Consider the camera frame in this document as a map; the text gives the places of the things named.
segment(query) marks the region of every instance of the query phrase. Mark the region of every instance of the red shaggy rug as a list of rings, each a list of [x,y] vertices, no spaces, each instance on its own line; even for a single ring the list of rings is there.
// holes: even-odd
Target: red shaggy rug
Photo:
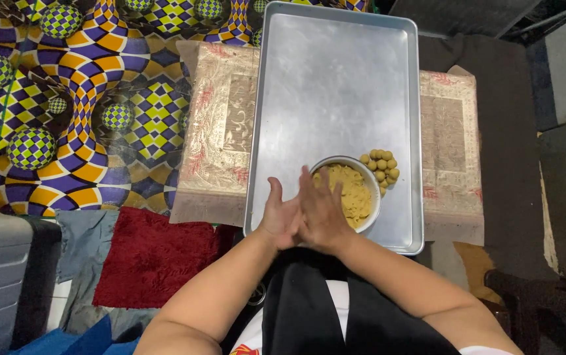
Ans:
[[[168,217],[122,207],[92,304],[160,308],[188,280],[230,250],[236,227],[169,224]]]

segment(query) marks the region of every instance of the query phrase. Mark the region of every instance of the aluminum baking tray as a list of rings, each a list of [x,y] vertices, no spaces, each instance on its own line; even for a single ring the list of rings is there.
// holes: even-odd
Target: aluminum baking tray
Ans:
[[[246,234],[263,217],[268,176],[283,199],[303,165],[391,150],[401,175],[366,237],[401,254],[423,243],[417,26],[405,18],[273,1],[261,45]]]

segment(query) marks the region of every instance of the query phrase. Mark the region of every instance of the dough ball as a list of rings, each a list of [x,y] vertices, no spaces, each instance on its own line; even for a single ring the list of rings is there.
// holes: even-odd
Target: dough ball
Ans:
[[[387,150],[381,154],[381,158],[384,159],[385,161],[389,161],[390,159],[393,158],[393,152]]]
[[[377,160],[377,169],[379,170],[386,170],[387,167],[387,163],[384,159],[379,159]]]
[[[383,179],[386,178],[386,173],[384,173],[384,172],[381,171],[381,170],[377,170],[377,171],[375,172],[375,177],[377,178],[377,181],[382,181]]]
[[[390,169],[390,172],[388,172],[388,176],[391,179],[397,180],[397,178],[399,177],[399,169]]]

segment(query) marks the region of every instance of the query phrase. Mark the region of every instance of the white shirt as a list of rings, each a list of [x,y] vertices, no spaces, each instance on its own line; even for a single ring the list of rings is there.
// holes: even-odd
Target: white shirt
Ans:
[[[347,337],[347,320],[349,319],[349,285],[345,281],[327,280],[326,286],[333,299],[335,310],[338,313],[342,336]],[[247,324],[237,342],[233,346],[231,355],[259,355],[263,348],[263,308]],[[461,355],[512,355],[507,351],[493,349],[485,346],[468,346],[458,350]]]

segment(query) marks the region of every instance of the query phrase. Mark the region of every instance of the person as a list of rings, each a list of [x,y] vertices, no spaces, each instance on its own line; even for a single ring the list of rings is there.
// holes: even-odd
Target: person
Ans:
[[[320,174],[316,187],[303,167],[288,201],[270,177],[259,227],[168,300],[135,355],[522,353],[477,298],[356,234],[342,183],[330,191]],[[262,280],[256,311],[246,303]]]

